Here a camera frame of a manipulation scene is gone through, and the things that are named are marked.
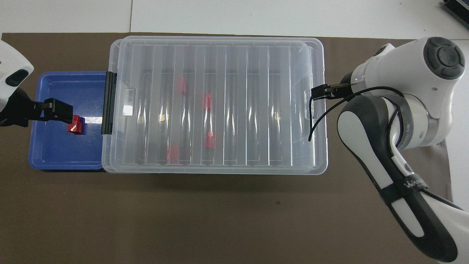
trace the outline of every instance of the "blue tray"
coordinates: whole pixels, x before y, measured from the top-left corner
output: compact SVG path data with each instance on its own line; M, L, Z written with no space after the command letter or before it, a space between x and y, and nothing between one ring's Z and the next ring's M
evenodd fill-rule
M38 170L98 170L101 165L105 71L46 72L39 78L36 101L56 98L84 117L83 134L67 132L60 121L33 121L29 164Z

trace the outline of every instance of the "white floor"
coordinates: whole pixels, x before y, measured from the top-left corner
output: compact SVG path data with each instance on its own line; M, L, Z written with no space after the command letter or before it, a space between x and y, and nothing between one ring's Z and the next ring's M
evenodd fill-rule
M179 32L469 39L442 0L4 0L2 32ZM457 42L469 57L469 40ZM469 210L469 75L454 92L447 138L455 203Z

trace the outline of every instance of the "black strap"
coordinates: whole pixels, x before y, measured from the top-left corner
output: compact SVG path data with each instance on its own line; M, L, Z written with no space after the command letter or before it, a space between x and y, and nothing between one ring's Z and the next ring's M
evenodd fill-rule
M426 188L428 188L428 186L424 180L422 180L418 174L412 174L384 187L381 192L379 192L379 195L386 205L390 205L400 198L404 198L411 193Z

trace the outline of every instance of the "brown mat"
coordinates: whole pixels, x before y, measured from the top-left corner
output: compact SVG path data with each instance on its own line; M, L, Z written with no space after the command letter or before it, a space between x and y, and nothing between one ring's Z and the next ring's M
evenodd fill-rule
M107 70L111 43L126 35L2 38L34 65L22 85L34 98L46 71ZM320 40L330 84L389 42ZM339 112L327 119L329 168L319 176L36 171L28 165L30 128L0 128L0 262L434 263L407 239L340 142ZM406 157L431 190L450 195L445 144Z

